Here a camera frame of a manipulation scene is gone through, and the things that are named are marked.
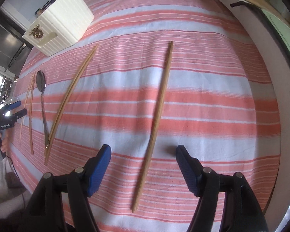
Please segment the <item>chopstick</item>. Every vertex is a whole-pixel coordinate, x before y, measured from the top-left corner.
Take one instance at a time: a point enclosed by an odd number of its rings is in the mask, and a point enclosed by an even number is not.
[[[171,41],[170,46],[169,46],[168,57],[166,60],[165,70],[164,70],[163,75],[162,75],[161,87],[160,87],[160,90],[158,93],[158,100],[156,103],[155,115],[154,115],[154,120],[153,120],[153,124],[152,124],[152,126],[153,126],[152,133],[151,133],[150,138],[149,138],[149,143],[148,143],[148,147],[146,150],[145,159],[143,162],[144,166],[143,166],[143,169],[141,172],[142,176],[141,176],[140,183],[137,187],[137,194],[136,194],[136,198],[135,198],[135,201],[133,203],[133,206],[132,206],[132,213],[134,213],[138,209],[138,203],[139,203],[141,195],[142,195],[143,186],[145,184],[147,171],[149,168],[150,160],[152,158],[152,152],[154,150],[154,146],[155,146],[155,142],[156,142],[156,138],[157,138],[158,127],[159,127],[159,122],[160,122],[164,98],[165,98],[165,91],[166,91],[166,88],[168,85],[168,79],[169,79],[169,74],[170,74],[173,44],[174,44],[173,41]]]
[[[28,87],[27,94],[26,94],[26,97],[25,97],[24,108],[26,108],[26,104],[27,104],[29,92],[30,92],[30,89],[31,89],[31,86],[32,86],[32,82],[33,82],[34,75],[35,74],[33,73],[32,76],[31,76],[30,82],[29,82],[29,87]],[[24,124],[24,118],[22,118],[21,123],[20,123],[19,143],[21,143],[21,141],[22,141],[22,125],[23,124]]]
[[[47,149],[45,149],[45,152],[44,152],[44,155],[45,155],[45,161],[44,161],[44,165],[46,166],[47,163],[48,163],[48,158],[49,158],[49,155],[50,155],[50,150],[52,148],[52,145],[53,145],[53,141],[54,141],[54,138],[55,138],[55,134],[56,134],[56,131],[57,131],[57,128],[58,128],[58,125],[59,125],[59,122],[60,122],[60,119],[63,115],[63,112],[65,110],[65,107],[70,99],[70,96],[78,82],[78,80],[80,79],[81,75],[83,74],[84,70],[87,68],[91,58],[93,57],[93,55],[96,53],[96,50],[97,50],[97,47],[98,47],[98,44],[93,48],[93,50],[89,53],[89,55],[87,56],[87,58],[84,60],[84,62],[82,63],[80,69],[78,70],[78,72],[76,73],[73,81],[71,82],[61,104],[60,104],[60,107],[57,111],[57,114],[56,114],[56,117],[55,117],[55,121],[53,123],[53,126],[52,126],[52,129],[49,133],[49,146],[47,147]]]
[[[33,141],[32,141],[32,124],[31,124],[31,118],[32,118],[32,99],[33,99],[33,90],[34,90],[34,78],[35,74],[33,74],[33,80],[31,83],[31,96],[30,96],[30,106],[29,106],[29,140],[30,140],[30,150],[31,154],[33,154]]]

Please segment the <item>hand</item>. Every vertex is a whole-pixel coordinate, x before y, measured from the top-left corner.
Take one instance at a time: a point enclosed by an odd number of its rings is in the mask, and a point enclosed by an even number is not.
[[[10,132],[11,129],[7,129],[5,131],[5,137],[2,139],[2,145],[0,147],[1,151],[3,153],[6,153],[9,150],[9,143],[10,143]]]

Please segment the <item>spoon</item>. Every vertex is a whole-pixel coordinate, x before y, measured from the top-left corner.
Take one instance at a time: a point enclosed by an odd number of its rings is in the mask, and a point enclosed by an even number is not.
[[[43,117],[43,125],[44,125],[44,137],[45,137],[45,148],[49,146],[49,134],[47,131],[46,119],[45,119],[45,111],[44,111],[44,100],[43,100],[43,93],[46,87],[46,80],[44,73],[39,70],[36,74],[36,86],[38,90],[41,92],[41,106],[42,106],[42,117]]]

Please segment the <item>striped tablecloth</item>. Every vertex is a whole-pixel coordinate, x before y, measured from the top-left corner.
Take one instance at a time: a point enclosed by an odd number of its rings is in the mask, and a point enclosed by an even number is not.
[[[241,171],[265,207],[280,158],[280,120],[266,66],[249,35],[218,0],[85,0],[95,19],[74,46],[51,57],[33,49],[14,100],[24,98],[42,70],[50,130],[73,76],[90,50],[96,55],[79,80],[61,119],[48,166],[40,92],[29,118],[14,128],[11,153],[24,185],[33,191],[45,172],[69,173],[102,144],[112,159],[90,206],[102,231],[186,231],[198,200],[175,160],[175,147],[218,173]],[[165,104],[144,192],[136,213],[132,196],[148,145],[168,48],[174,51]],[[68,198],[66,220],[72,223]],[[220,195],[214,230],[223,208]]]

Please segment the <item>white styrofoam box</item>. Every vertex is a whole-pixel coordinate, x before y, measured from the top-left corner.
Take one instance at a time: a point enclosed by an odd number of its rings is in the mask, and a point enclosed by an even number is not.
[[[23,38],[51,56],[80,40],[93,19],[83,0],[56,0],[33,22]],[[43,32],[42,38],[29,35],[37,25]]]

